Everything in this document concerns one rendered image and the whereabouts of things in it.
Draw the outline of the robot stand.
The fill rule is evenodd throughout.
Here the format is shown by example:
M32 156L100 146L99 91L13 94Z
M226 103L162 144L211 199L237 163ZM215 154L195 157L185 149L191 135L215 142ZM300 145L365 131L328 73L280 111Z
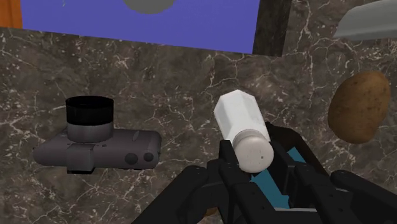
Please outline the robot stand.
M292 0L20 0L24 29L282 55Z

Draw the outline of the white salt shaker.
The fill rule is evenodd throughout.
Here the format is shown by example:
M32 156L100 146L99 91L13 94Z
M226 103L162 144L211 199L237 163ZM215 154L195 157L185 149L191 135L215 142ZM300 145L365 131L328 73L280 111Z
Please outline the white salt shaker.
M253 174L270 166L274 150L254 96L241 90L220 96L214 117L223 139L231 142L242 171Z

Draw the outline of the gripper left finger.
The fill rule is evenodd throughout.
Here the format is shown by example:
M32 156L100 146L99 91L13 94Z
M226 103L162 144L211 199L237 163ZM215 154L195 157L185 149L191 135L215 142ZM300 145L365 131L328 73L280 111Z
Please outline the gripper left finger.
M273 207L237 164L230 141L206 167L190 165L131 224L197 224L216 207L224 224L266 224Z

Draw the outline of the grey angular object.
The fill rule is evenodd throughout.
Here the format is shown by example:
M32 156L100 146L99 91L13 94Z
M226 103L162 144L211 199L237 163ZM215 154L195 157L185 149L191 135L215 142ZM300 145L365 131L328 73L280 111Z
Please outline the grey angular object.
M379 0L350 9L333 37L351 41L397 38L397 0Z

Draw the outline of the brown potato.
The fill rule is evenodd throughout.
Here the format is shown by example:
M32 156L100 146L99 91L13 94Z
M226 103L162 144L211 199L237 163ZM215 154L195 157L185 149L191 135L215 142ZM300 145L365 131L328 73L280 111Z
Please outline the brown potato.
M328 110L329 128L348 143L366 143L385 119L390 98L389 81L383 73L357 73L337 88Z

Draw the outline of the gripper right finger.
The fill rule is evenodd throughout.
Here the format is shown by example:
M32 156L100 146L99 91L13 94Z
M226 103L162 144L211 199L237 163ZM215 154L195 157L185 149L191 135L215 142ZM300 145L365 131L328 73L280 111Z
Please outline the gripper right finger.
M397 195L345 170L327 174L296 131L266 124L268 171L292 208L316 208L323 224L397 224Z

